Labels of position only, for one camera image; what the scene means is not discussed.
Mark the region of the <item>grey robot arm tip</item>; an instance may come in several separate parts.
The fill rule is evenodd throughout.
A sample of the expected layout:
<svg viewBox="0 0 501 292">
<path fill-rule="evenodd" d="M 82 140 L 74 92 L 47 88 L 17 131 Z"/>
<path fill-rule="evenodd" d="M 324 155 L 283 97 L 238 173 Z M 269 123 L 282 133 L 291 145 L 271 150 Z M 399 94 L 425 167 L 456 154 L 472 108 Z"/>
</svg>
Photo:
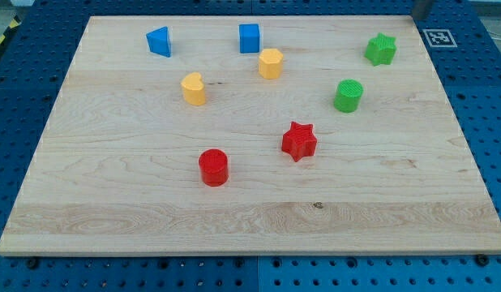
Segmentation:
<svg viewBox="0 0 501 292">
<path fill-rule="evenodd" d="M 425 20 L 430 14 L 434 2 L 434 0 L 414 0 L 411 10 L 412 18 L 416 21 Z"/>
</svg>

